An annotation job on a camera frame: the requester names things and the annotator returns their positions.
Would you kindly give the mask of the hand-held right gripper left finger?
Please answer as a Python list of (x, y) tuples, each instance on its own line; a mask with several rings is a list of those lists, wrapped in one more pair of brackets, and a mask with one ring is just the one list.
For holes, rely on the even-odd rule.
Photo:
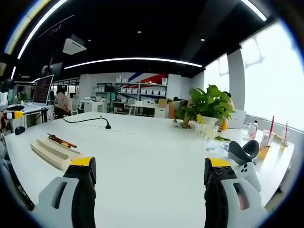
[(95, 157), (71, 162), (39, 194), (32, 215), (46, 228), (95, 228)]

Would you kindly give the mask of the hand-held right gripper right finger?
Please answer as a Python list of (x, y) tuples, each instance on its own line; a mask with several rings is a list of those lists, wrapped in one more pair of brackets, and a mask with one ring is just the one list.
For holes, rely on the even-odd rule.
[(205, 159), (207, 228), (257, 228), (267, 216), (253, 163), (236, 170), (224, 159)]

